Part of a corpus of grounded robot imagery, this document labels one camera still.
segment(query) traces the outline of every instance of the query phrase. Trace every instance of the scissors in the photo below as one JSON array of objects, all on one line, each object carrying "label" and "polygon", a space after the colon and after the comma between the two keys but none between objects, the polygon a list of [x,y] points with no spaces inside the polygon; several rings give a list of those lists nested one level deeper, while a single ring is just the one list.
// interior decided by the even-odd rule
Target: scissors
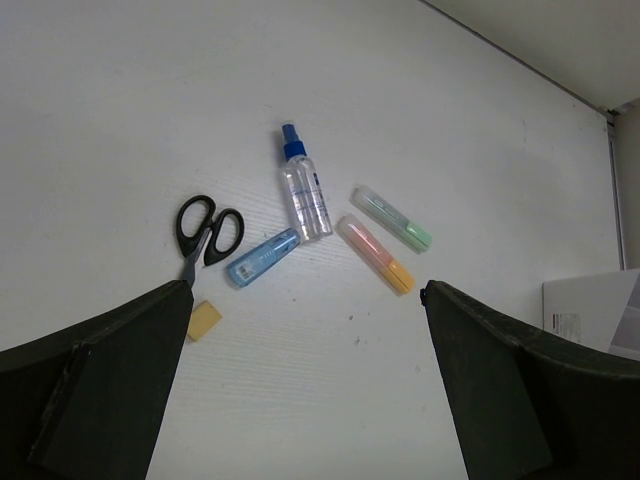
[{"label": "scissors", "polygon": [[[185,235],[182,230],[182,219],[186,211],[194,203],[203,203],[207,207],[207,212],[198,227],[198,231],[189,237]],[[185,280],[190,287],[196,282],[196,266],[204,257],[204,265],[209,266],[214,263],[218,263],[233,252],[235,252],[242,242],[244,237],[244,218],[239,211],[234,208],[225,208],[218,217],[214,220],[213,215],[216,212],[216,202],[211,197],[206,195],[196,195],[185,202],[178,212],[176,218],[176,237],[178,238],[178,246],[185,258],[184,268],[180,275],[180,280]],[[222,223],[226,217],[232,217],[236,222],[236,238],[227,250],[220,251],[216,245],[220,231],[222,230]]]}]

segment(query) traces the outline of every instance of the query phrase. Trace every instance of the yellow sponge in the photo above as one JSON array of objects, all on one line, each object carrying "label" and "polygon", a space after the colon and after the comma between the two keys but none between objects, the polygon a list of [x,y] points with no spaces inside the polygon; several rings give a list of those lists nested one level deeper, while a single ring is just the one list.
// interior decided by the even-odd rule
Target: yellow sponge
[{"label": "yellow sponge", "polygon": [[198,305],[191,314],[187,335],[194,342],[200,340],[205,333],[211,330],[216,323],[220,321],[222,315],[213,305],[206,300]]}]

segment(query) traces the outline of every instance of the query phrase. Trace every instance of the orange highlighter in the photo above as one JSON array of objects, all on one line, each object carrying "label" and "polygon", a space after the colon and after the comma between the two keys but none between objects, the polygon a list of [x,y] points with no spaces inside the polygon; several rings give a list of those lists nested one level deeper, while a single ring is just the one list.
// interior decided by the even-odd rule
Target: orange highlighter
[{"label": "orange highlighter", "polygon": [[376,267],[400,295],[411,291],[416,283],[411,274],[380,245],[380,242],[355,215],[343,217],[338,222],[338,230]]}]

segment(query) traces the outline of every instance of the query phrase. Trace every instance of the scissors blade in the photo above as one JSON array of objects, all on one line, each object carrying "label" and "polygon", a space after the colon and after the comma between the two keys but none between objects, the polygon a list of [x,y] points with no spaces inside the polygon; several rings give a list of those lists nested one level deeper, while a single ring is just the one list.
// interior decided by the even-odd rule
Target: scissors blade
[{"label": "scissors blade", "polygon": [[196,283],[196,272],[204,267],[204,255],[202,255],[202,251],[211,237],[211,233],[211,229],[207,229],[200,238],[196,249],[185,258],[184,268],[180,274],[180,280],[187,282],[191,288],[193,288],[193,285]]}]

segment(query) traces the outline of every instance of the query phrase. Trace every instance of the blue glue stick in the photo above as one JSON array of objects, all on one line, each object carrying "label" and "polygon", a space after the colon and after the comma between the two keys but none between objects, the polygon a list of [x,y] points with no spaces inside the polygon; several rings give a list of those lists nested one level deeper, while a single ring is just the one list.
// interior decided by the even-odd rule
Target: blue glue stick
[{"label": "blue glue stick", "polygon": [[239,287],[246,287],[300,245],[300,234],[288,228],[257,246],[227,266],[229,278]]}]

